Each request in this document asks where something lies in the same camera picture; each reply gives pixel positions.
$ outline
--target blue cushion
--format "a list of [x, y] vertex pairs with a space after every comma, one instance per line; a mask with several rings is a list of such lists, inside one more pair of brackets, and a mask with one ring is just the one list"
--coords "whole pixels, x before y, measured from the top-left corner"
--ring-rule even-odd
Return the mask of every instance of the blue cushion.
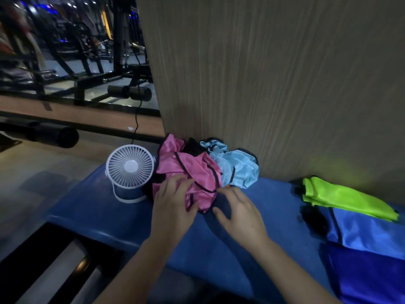
[[[136, 252], [150, 234], [152, 203], [125, 204], [114, 198], [100, 166], [64, 196], [46, 215], [48, 222], [115, 248]], [[301, 220], [304, 203], [292, 185], [266, 178], [243, 190], [260, 210], [267, 232], [301, 267], [331, 291], [318, 249]], [[223, 195], [214, 205], [230, 215]], [[168, 266], [246, 298], [283, 303], [280, 293], [253, 258], [219, 225], [212, 211], [197, 214], [194, 224], [173, 252]]]

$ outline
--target hand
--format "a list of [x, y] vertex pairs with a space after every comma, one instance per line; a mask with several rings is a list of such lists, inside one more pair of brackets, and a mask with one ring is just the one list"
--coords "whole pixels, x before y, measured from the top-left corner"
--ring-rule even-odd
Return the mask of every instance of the hand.
[[171, 252], [179, 244], [198, 211], [198, 203], [194, 203], [187, 212], [185, 195], [194, 179], [183, 181], [179, 188], [177, 182], [185, 179], [185, 175], [174, 175], [166, 179], [156, 193], [152, 211], [151, 235], [149, 240], [165, 245]]
[[228, 220], [220, 209], [214, 207], [215, 216], [228, 234], [252, 254], [269, 240], [259, 210], [237, 187], [220, 188], [217, 192], [226, 196], [232, 213]]

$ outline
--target white desk fan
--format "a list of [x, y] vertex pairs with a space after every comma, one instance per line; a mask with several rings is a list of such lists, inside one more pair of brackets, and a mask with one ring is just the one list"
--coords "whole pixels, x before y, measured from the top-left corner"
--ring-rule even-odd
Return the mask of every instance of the white desk fan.
[[[117, 200], [132, 204], [146, 199], [140, 188], [152, 177], [155, 159], [149, 151], [138, 145], [124, 145], [113, 151], [107, 159], [105, 174], [111, 180], [114, 196]], [[133, 190], [138, 197], [124, 199], [117, 192], [124, 195]]]

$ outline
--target fan grille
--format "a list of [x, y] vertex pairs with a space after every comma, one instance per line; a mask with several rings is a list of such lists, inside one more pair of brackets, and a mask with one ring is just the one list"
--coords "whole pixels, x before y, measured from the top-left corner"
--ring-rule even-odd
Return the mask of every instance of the fan grille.
[[107, 176], [121, 188], [134, 189], [145, 184], [154, 169], [154, 159], [145, 148], [124, 145], [107, 160]]

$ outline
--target fabric pile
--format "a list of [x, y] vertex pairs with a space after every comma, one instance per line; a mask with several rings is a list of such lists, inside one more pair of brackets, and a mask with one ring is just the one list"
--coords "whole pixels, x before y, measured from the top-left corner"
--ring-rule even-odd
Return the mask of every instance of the fabric pile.
[[143, 186], [149, 200], [154, 200], [160, 184], [173, 175], [184, 174], [195, 179], [187, 191], [185, 207], [198, 201], [199, 210], [205, 213], [217, 196], [217, 188], [226, 185], [246, 189], [259, 177], [256, 156], [244, 149], [229, 151], [217, 138], [187, 142], [168, 134], [158, 150], [155, 171]]
[[345, 304], [405, 303], [405, 226], [388, 204], [354, 189], [305, 178], [296, 192], [309, 227], [327, 240], [321, 258]]

